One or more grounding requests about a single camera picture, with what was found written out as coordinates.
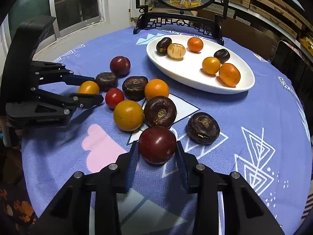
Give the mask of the small yellow fruit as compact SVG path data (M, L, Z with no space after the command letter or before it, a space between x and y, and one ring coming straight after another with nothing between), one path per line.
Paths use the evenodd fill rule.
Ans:
M85 81L80 85L77 92L79 94L99 94L100 88L97 83L93 81Z

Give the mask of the small red tomato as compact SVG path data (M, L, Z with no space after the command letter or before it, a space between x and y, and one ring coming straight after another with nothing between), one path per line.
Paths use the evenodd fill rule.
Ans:
M115 107L124 101L124 94L118 88L111 88L105 96L105 102L110 109L115 109Z

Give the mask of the large yellow orange fruit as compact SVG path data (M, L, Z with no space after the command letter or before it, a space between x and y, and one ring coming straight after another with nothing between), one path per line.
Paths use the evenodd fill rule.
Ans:
M132 132L143 124L144 112L137 102L124 100L115 107L113 120L120 130Z

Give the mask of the dark red plum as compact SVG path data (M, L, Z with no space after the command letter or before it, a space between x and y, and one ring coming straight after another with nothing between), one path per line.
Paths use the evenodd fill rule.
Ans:
M139 154L153 165L166 163L176 151L176 137L169 129L153 126L139 137Z
M116 56L110 62L110 70L117 76L125 76L130 72L130 60L124 56Z

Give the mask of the orange tangerine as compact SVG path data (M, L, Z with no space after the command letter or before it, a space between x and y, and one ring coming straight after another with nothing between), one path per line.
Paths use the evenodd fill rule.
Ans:
M157 96L168 97L169 87L165 81L161 79L153 79L145 86L144 94L148 100Z

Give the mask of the dark brown water chestnut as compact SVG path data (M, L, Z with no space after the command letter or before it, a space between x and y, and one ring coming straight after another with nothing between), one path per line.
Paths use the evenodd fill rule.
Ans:
M168 97L156 96L144 107L144 118L148 126L162 126L169 129L177 116L174 102Z

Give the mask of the blue patterned tablecloth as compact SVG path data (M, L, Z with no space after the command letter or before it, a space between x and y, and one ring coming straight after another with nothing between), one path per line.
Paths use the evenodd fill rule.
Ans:
M30 129L36 234L294 234L310 132L289 77L231 40L125 29L55 58L66 126Z

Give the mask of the white oval plate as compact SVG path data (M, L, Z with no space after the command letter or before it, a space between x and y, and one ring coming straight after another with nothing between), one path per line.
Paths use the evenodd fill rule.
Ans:
M204 48L199 53L187 50L181 60L175 60L168 55L157 53L157 43L161 39L162 37L158 37L146 46L147 56L162 73L179 83L217 94L245 92L250 90L255 84L255 76L250 66L229 48L226 49L230 54L228 62L235 65L241 74L239 83L233 88L226 86L219 79L218 74L209 75L202 69L203 60L213 55L217 50L222 49L223 46L210 40L202 39Z

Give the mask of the orange tangerine plate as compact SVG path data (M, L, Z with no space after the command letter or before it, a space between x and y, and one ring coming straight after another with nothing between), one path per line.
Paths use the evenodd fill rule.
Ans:
M228 87L234 88L241 79L237 67L231 63L224 63L219 69L219 78Z
M191 37L187 41L187 47L191 52L200 52L203 46L203 41L198 37Z

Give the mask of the orange tangerine plate top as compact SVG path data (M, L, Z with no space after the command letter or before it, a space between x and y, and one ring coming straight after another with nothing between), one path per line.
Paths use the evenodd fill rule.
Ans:
M187 47L191 52L200 52L203 46L203 41L198 37L191 37L187 41Z

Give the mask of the yellow fruit on plate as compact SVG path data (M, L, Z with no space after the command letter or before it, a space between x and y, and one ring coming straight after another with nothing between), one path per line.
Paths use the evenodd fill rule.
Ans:
M220 69L221 63L216 57L207 57L202 62L202 69L206 74L216 74Z

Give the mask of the dark chestnut plate right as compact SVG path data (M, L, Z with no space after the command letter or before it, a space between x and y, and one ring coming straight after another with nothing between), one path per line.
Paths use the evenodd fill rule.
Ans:
M220 49L214 53L214 57L217 58L220 63L225 63L230 58L230 53L226 49Z

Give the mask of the round deer art screen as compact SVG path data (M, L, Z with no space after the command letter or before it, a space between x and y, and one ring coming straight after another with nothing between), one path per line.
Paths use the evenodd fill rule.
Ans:
M221 20L227 17L229 0L155 0L172 12L153 12L141 0L135 0L136 9L140 15L137 20L133 34L138 34L141 30L156 29L164 25L187 26L197 30L204 36L209 36L220 45L224 45L222 37ZM216 1L220 2L223 11L216 14L214 19L209 20L194 15L189 12L199 11L209 7Z

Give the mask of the shelf with stacked boxes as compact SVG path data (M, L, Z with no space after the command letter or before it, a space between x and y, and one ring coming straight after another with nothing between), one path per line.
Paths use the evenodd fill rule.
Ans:
M312 23L297 0L229 0L235 15L248 14L266 23L312 61Z

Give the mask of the window with white frame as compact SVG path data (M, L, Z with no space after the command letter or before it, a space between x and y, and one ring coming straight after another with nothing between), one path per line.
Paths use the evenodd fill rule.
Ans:
M8 52L17 27L39 15L55 18L38 49L79 29L103 20L102 0L17 0L1 24L1 41Z

